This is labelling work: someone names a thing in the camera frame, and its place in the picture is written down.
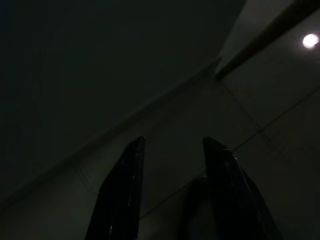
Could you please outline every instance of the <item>ceiling light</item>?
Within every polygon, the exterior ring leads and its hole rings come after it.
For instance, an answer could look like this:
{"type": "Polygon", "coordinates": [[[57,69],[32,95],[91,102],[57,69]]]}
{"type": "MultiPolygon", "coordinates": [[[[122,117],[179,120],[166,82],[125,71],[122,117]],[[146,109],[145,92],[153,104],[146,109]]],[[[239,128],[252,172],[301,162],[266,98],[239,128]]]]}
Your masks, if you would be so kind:
{"type": "Polygon", "coordinates": [[[303,38],[303,46],[307,49],[313,49],[319,42],[319,37],[315,34],[308,34],[303,38]]]}

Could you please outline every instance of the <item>wall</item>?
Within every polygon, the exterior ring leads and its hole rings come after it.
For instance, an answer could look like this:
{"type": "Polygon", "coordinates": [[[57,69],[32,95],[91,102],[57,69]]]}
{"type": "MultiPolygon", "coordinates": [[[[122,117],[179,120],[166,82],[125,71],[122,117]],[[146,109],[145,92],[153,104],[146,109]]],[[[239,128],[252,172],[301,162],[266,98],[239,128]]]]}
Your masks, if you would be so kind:
{"type": "Polygon", "coordinates": [[[242,3],[2,2],[0,199],[214,60],[242,3]]]}
{"type": "Polygon", "coordinates": [[[216,72],[227,65],[293,2],[294,0],[248,0],[219,54],[222,59],[216,72]]]}

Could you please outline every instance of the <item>dark wall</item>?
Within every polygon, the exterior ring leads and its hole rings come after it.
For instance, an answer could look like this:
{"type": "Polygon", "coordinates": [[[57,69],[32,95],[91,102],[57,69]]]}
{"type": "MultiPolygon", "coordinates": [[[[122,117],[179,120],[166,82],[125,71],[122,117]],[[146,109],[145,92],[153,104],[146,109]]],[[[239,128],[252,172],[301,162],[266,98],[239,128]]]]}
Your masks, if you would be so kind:
{"type": "Polygon", "coordinates": [[[0,198],[212,61],[223,2],[1,2],[0,198]]]}

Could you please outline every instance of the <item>tile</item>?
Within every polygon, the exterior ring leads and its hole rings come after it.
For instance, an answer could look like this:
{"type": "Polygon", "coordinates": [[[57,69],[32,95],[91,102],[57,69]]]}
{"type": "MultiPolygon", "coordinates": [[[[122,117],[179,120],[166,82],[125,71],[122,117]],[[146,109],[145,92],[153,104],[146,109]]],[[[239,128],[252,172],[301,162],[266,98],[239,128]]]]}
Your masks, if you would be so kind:
{"type": "Polygon", "coordinates": [[[195,98],[154,128],[147,139],[142,214],[205,171],[203,137],[233,149],[254,132],[255,126],[223,84],[203,83],[195,98]]]}
{"type": "Polygon", "coordinates": [[[160,129],[179,109],[190,104],[197,95],[198,83],[181,92],[178,96],[157,107],[138,122],[125,129],[91,156],[77,162],[87,184],[98,193],[104,179],[119,160],[127,144],[139,136],[146,137],[149,146],[153,132],[160,129]]]}
{"type": "Polygon", "coordinates": [[[265,135],[234,154],[259,188],[284,239],[319,239],[319,180],[305,167],[306,160],[285,155],[265,135]]]}
{"type": "Polygon", "coordinates": [[[224,82],[256,122],[265,126],[320,86],[319,49],[302,40],[319,32],[320,10],[229,74],[224,82]]]}
{"type": "MultiPolygon", "coordinates": [[[[177,229],[188,189],[189,187],[185,187],[140,220],[139,240],[178,239],[177,229]]],[[[199,206],[188,229],[190,239],[218,239],[213,211],[208,199],[199,206]]]]}
{"type": "Polygon", "coordinates": [[[308,223],[306,227],[315,231],[310,239],[320,237],[319,228],[313,227],[313,223],[320,224],[319,105],[320,92],[317,91],[266,129],[274,144],[290,159],[298,179],[299,198],[304,200],[301,208],[305,208],[305,212],[300,214],[308,223]]]}
{"type": "Polygon", "coordinates": [[[0,238],[84,239],[96,199],[72,165],[1,213],[0,238]]]}

